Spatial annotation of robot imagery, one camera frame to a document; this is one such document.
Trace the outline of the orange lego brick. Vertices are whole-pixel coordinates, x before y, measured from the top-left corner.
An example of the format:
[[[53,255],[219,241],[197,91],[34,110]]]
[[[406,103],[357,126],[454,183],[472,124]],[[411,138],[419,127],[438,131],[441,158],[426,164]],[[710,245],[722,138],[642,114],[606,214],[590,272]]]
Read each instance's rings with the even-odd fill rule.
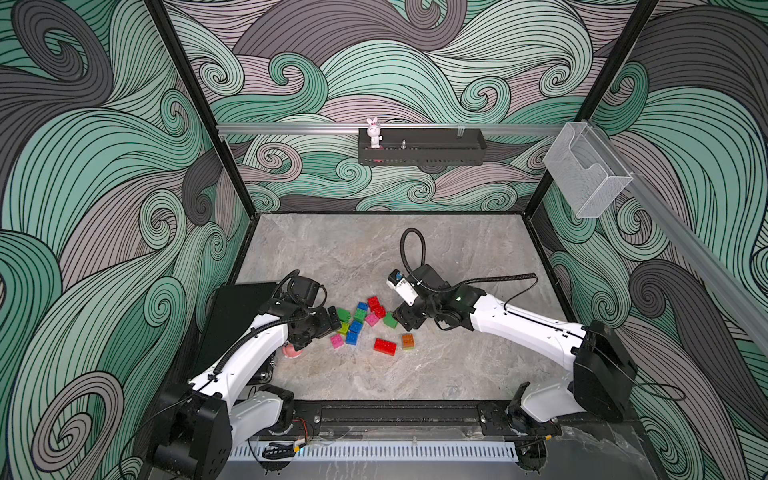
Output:
[[[415,348],[414,336],[410,333],[403,334],[401,336],[401,344],[404,350],[411,350]]]

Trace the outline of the long red lego brick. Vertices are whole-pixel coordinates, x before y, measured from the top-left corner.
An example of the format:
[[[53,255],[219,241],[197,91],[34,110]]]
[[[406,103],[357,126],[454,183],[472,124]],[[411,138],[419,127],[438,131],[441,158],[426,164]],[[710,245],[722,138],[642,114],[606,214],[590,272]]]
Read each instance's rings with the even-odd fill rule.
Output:
[[[388,356],[394,357],[397,351],[397,344],[381,338],[376,338],[373,349]]]

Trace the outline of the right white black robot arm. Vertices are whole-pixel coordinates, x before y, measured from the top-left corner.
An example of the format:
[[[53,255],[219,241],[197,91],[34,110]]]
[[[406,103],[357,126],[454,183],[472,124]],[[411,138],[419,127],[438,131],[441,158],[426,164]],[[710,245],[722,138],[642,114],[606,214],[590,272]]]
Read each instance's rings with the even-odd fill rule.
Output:
[[[552,435],[557,421],[577,414],[607,423],[627,418],[638,368],[611,327],[600,321],[584,326],[516,307],[481,289],[483,282],[451,285],[428,264],[407,273],[395,269],[387,277],[402,300],[394,317],[406,330],[433,319],[444,331],[463,328],[509,340],[564,369],[557,380],[519,385],[506,409],[514,433]]]

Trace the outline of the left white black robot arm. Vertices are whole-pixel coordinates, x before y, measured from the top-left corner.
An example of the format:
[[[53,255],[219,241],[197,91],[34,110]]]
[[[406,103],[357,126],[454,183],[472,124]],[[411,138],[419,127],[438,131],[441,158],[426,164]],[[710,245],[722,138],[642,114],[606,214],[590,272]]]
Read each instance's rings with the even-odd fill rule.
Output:
[[[247,400],[238,397],[281,347],[301,350],[339,327],[326,300],[325,286],[298,270],[280,280],[248,328],[211,366],[161,394],[148,463],[180,479],[215,479],[234,447],[264,429],[290,429],[291,392],[266,386]]]

